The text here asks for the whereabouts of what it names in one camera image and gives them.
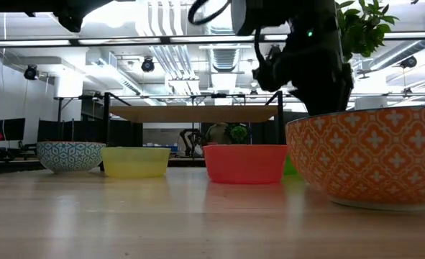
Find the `yellow bowl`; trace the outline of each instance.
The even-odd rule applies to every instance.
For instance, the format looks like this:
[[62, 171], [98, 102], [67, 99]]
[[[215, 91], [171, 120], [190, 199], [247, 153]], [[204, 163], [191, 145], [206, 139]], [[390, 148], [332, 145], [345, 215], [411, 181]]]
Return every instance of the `yellow bowl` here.
[[105, 174], [115, 178], [162, 177], [170, 149], [161, 147], [106, 147], [102, 150]]

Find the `shelf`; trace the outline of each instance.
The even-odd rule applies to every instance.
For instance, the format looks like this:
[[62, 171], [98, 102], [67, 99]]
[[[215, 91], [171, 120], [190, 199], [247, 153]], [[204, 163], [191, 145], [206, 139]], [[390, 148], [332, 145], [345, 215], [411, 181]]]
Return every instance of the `shelf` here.
[[277, 106], [113, 106], [110, 112], [134, 123], [266, 122]]

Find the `black cable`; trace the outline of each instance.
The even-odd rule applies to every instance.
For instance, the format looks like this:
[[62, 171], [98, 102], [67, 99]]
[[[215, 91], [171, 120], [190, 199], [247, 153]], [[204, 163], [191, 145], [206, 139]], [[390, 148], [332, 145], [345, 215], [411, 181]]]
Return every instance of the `black cable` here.
[[232, 3], [232, 0], [228, 0], [226, 4], [220, 8], [217, 12], [214, 12], [213, 14], [209, 15], [206, 18], [200, 19], [195, 21], [195, 14], [196, 12], [209, 0], [196, 0], [193, 5], [190, 8], [190, 11], [188, 11], [188, 21], [193, 25], [203, 25], [206, 24], [213, 19], [216, 19], [221, 13], [225, 11], [225, 9]]
[[260, 51], [260, 33], [262, 32], [262, 28], [258, 27], [255, 30], [255, 38], [254, 38], [254, 49], [255, 49], [255, 54], [257, 56], [258, 62], [260, 62], [260, 64], [264, 64], [265, 63], [265, 58], [262, 55], [262, 52]]

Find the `orange patterned bowl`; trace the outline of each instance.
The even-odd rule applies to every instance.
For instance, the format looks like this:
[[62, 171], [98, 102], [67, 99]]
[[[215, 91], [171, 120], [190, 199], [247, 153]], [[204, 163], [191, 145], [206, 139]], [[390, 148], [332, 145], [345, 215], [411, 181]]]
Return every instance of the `orange patterned bowl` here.
[[297, 171], [331, 201], [425, 209], [425, 106], [300, 119], [286, 137]]

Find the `wooden board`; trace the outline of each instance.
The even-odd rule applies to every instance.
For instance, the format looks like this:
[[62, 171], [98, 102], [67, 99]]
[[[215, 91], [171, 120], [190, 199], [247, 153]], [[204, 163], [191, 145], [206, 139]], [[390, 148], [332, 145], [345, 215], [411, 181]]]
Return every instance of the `wooden board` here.
[[209, 183], [206, 169], [113, 179], [0, 175], [0, 259], [425, 259], [425, 211], [329, 202], [303, 181]]
[[277, 106], [113, 106], [110, 112], [135, 123], [143, 122], [266, 122]]

